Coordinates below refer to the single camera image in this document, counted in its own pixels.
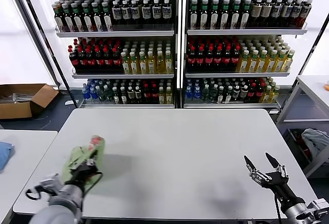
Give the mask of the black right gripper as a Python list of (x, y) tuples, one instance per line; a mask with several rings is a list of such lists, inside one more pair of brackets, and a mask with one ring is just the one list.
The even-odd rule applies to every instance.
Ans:
[(278, 160), (269, 153), (265, 153), (265, 156), (275, 169), (275, 172), (261, 173), (251, 160), (244, 155), (246, 166), (249, 170), (249, 176), (252, 180), (261, 182), (263, 188), (270, 189), (274, 193), (281, 204), (281, 210), (288, 210), (296, 205), (301, 205), (306, 208), (304, 199), (296, 196), (288, 185), (289, 177), (285, 165), (281, 165)]

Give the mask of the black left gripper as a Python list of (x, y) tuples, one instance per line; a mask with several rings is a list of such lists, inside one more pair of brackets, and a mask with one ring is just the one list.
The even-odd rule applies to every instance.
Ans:
[(69, 184), (79, 187), (92, 187), (103, 177), (103, 173), (97, 168), (98, 157), (88, 158), (86, 164), (81, 164), (78, 160), (72, 161), (68, 165), (71, 177)]

